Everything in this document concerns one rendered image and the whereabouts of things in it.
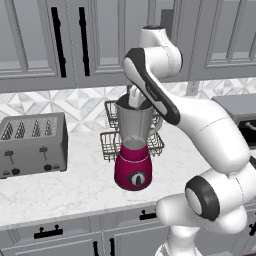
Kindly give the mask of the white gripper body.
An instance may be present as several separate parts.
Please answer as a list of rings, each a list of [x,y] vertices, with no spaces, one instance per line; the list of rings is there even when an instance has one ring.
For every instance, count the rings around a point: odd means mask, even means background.
[[[133,85],[129,91],[129,106],[138,109],[145,101],[146,97],[141,93],[137,86]]]

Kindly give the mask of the blender with magenta base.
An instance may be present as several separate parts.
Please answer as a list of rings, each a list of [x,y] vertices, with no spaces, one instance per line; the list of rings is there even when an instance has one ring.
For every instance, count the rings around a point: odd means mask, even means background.
[[[142,190],[152,181],[148,139],[161,128],[163,118],[160,118],[152,128],[153,105],[145,100],[138,109],[135,109],[129,105],[127,94],[121,96],[115,106],[121,147],[115,161],[114,180],[125,190]]]

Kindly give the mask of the grey microwave oven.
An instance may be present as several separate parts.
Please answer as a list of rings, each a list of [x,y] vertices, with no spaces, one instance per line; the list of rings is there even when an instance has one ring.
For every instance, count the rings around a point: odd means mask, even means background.
[[[256,150],[256,94],[214,96],[238,126],[251,150]]]

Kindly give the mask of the grey four-slot toaster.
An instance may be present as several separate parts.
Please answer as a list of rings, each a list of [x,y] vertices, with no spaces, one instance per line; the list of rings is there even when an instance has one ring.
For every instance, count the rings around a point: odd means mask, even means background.
[[[66,171],[67,161],[63,112],[5,117],[0,122],[0,179]]]

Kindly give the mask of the grey drawer front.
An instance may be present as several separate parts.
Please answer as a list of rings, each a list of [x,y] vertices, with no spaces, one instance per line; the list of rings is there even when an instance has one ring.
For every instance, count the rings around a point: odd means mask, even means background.
[[[156,222],[158,218],[150,219],[150,220],[143,220],[139,219],[139,215],[141,215],[141,211],[145,210],[147,213],[156,213],[155,206],[147,206],[147,207],[140,207],[135,209],[129,209],[125,211],[120,211],[116,213],[116,226],[118,228],[121,227],[129,227],[129,226],[136,226],[141,224],[148,224],[151,222]]]
[[[10,234],[15,242],[20,242],[21,240],[39,240],[34,238],[34,234],[39,231],[40,227],[43,227],[45,230],[52,230],[55,228],[55,225],[58,225],[59,228],[63,230],[62,235],[75,232],[87,232],[90,230],[89,219],[85,217],[15,228],[10,231]]]

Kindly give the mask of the grey base cupboard door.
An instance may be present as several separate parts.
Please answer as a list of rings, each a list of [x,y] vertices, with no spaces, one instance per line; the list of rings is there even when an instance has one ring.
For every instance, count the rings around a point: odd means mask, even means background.
[[[3,256],[94,256],[93,242],[98,242],[99,256],[104,256],[100,235],[76,235],[50,241],[2,249]]]
[[[168,228],[157,223],[105,231],[105,256],[110,256],[110,238],[115,240],[115,256],[154,256],[167,233]]]

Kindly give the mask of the white wall socket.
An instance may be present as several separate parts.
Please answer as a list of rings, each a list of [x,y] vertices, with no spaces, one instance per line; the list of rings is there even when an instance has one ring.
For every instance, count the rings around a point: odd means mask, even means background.
[[[187,85],[187,96],[196,96],[199,89],[199,81],[189,81]]]

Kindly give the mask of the grey wall cupboard door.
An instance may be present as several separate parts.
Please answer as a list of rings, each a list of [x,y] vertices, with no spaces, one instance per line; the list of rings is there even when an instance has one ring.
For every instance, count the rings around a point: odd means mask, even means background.
[[[84,74],[79,7],[85,8],[90,76]],[[125,85],[124,1],[70,0],[77,84],[81,88]]]
[[[202,0],[190,80],[256,77],[256,0]]]
[[[61,78],[51,7],[57,7],[66,59]],[[0,93],[75,86],[65,0],[0,0]]]

